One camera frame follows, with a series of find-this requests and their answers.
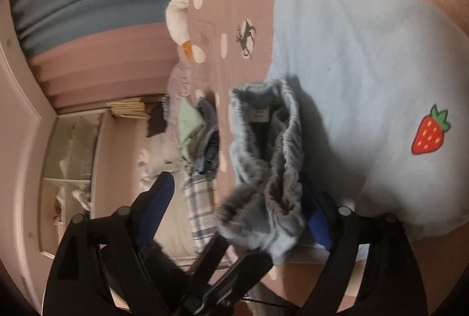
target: white wall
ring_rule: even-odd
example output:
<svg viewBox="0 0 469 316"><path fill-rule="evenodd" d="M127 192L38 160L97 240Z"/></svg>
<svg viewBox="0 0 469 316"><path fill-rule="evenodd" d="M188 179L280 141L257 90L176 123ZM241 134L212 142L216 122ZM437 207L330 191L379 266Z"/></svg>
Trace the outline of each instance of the white wall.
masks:
<svg viewBox="0 0 469 316"><path fill-rule="evenodd" d="M133 200L140 194L140 170L137 167L138 155L146 143L147 121L129 118L114 118L114 167L116 175L113 191L122 201Z"/></svg>
<svg viewBox="0 0 469 316"><path fill-rule="evenodd" d="M55 119L0 0L0 259L37 310L51 263L38 248L38 191Z"/></svg>

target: strawberry print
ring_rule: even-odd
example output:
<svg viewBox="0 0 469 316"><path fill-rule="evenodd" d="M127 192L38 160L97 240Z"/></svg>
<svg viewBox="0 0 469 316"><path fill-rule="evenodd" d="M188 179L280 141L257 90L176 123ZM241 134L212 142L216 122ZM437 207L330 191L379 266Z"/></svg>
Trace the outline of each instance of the strawberry print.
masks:
<svg viewBox="0 0 469 316"><path fill-rule="evenodd" d="M441 148L445 132L449 131L451 127L446 121L447 116L448 110L438 112L437 105L431 108L430 115L422 119L412 143L414 155L435 152Z"/></svg>

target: folded clothes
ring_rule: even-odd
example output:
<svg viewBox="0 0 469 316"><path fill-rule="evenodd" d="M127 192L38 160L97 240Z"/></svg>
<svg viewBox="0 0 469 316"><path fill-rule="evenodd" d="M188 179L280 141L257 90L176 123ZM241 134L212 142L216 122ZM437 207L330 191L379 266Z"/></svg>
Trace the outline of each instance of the folded clothes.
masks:
<svg viewBox="0 0 469 316"><path fill-rule="evenodd" d="M198 146L196 160L194 162L194 172L205 174L213 178L219 162L217 113L212 104L205 98L199 98L196 107L206 121L207 131Z"/></svg>
<svg viewBox="0 0 469 316"><path fill-rule="evenodd" d="M168 122L165 119L165 108L163 102L155 103L149 114L147 137L152 137L166 131Z"/></svg>
<svg viewBox="0 0 469 316"><path fill-rule="evenodd" d="M166 86L169 95L167 107L168 127L164 133L164 143L161 151L162 157L166 161L178 161L180 159L179 147L179 111L181 109L182 98L191 92L191 68L189 62L185 60L184 53L178 48L180 62L171 71Z"/></svg>
<svg viewBox="0 0 469 316"><path fill-rule="evenodd" d="M232 243L268 251L279 264L305 226L298 104L283 79L241 85L230 95L238 187L217 210L219 230Z"/></svg>
<svg viewBox="0 0 469 316"><path fill-rule="evenodd" d="M203 174L190 177L182 188L188 207L195 253L200 254L217 231L213 217L212 180Z"/></svg>
<svg viewBox="0 0 469 316"><path fill-rule="evenodd" d="M194 172L197 148L205 133L206 123L200 112L187 98L182 98L179 109L180 154L185 171L189 176Z"/></svg>

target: bed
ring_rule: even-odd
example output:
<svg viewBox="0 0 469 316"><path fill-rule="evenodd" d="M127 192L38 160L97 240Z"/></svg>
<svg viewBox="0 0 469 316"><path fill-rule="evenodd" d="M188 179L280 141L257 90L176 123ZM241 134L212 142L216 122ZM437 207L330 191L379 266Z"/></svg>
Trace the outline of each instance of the bed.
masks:
<svg viewBox="0 0 469 316"><path fill-rule="evenodd" d="M466 34L469 32L469 0L425 0L444 11ZM228 90L238 84L262 81L267 76L273 41L274 0L191 0L188 28L191 43L205 53L205 61L191 64L193 95L196 90L212 93L220 123L221 154L217 188L220 201L234 186L228 146ZM255 44L243 53L240 33L255 28ZM443 237L426 238L412 244L427 291L430 311L447 296L468 263L469 226ZM285 264L264 278L276 294L302 305L321 271L319 265ZM353 302L353 296L344 302Z"/></svg>

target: gray cloth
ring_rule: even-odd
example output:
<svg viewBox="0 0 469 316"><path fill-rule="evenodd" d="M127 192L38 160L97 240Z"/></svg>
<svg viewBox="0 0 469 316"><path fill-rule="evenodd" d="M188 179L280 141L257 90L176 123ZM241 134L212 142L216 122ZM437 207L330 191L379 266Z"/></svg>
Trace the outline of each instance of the gray cloth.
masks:
<svg viewBox="0 0 469 316"><path fill-rule="evenodd" d="M238 187L217 210L219 229L233 243L268 251L279 264L305 226L298 104L283 79L241 85L230 96Z"/></svg>
<svg viewBox="0 0 469 316"><path fill-rule="evenodd" d="M199 98L196 104L207 124L207 131L198 146L194 162L194 172L214 177L218 167L218 123L217 112L205 98Z"/></svg>
<svg viewBox="0 0 469 316"><path fill-rule="evenodd" d="M269 77L298 98L304 170L411 238L468 219L468 60L469 38L422 0L275 0ZM414 148L423 135L433 152Z"/></svg>
<svg viewBox="0 0 469 316"><path fill-rule="evenodd" d="M182 98L179 107L179 140L181 141L179 152L182 165L189 177L194 174L194 160L206 126L200 112L189 103L187 97Z"/></svg>

